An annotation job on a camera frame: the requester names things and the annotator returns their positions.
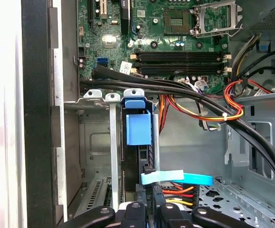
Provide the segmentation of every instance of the sata port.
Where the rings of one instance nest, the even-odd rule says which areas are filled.
[[[108,58],[97,58],[97,64],[103,67],[108,67]]]

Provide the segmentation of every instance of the ram slot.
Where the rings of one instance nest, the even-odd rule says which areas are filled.
[[[221,65],[187,65],[187,64],[150,64],[140,65],[138,68],[141,74],[148,76],[171,75],[175,71],[186,71],[191,75],[222,75],[223,64]]]
[[[219,63],[223,54],[218,52],[138,52],[140,62],[202,62]]]

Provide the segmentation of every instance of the silver metal frame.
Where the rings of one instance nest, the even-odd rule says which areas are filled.
[[[213,28],[212,31],[206,32],[205,29],[205,17],[206,17],[206,9],[208,8],[214,8],[217,9],[219,7],[228,6],[229,9],[229,17],[230,17],[230,26],[228,28]],[[194,28],[193,32],[197,38],[203,38],[203,37],[212,37],[212,36],[218,36],[218,35],[228,35],[230,37],[236,35],[241,27],[237,27],[240,20],[242,19],[241,15],[238,15],[239,12],[241,12],[243,9],[236,4],[236,0],[227,0],[222,2],[213,2],[209,4],[199,5],[194,7],[194,11],[192,13],[197,18],[197,25]],[[231,35],[229,32],[235,30],[236,32]]]
[[[0,228],[26,228],[21,1],[3,0],[1,14],[8,19],[0,29]]]
[[[63,206],[63,220],[67,221],[67,191],[66,191],[66,145],[65,145],[65,111],[64,111],[64,80],[63,80],[63,49],[62,49],[62,11],[61,0],[53,0],[57,8],[58,48],[54,52],[54,92],[55,106],[60,111],[60,147],[55,148],[57,158],[57,192],[58,205]]]
[[[111,147],[111,178],[112,178],[112,208],[116,211],[119,206],[118,182],[118,129],[116,121],[116,106],[120,102],[119,94],[107,94],[105,101],[110,105],[110,147]]]

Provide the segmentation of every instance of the capacitor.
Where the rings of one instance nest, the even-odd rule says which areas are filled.
[[[81,64],[79,64],[79,68],[80,68],[80,69],[85,69],[85,65],[83,65],[83,64],[81,63]]]
[[[95,10],[95,16],[98,18],[100,16],[100,11],[99,9]]]
[[[81,63],[81,64],[85,64],[85,61],[81,58],[81,59],[79,59],[79,63]]]
[[[141,26],[140,25],[136,26],[135,31],[139,32],[140,30],[141,30]]]

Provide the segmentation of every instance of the screw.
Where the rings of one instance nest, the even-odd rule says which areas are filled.
[[[205,209],[198,209],[198,213],[202,215],[206,215],[207,211]]]
[[[134,203],[134,204],[132,205],[132,207],[133,207],[133,208],[140,208],[141,206],[140,206],[138,203]]]
[[[133,43],[128,43],[127,47],[128,48],[132,48],[133,47]]]

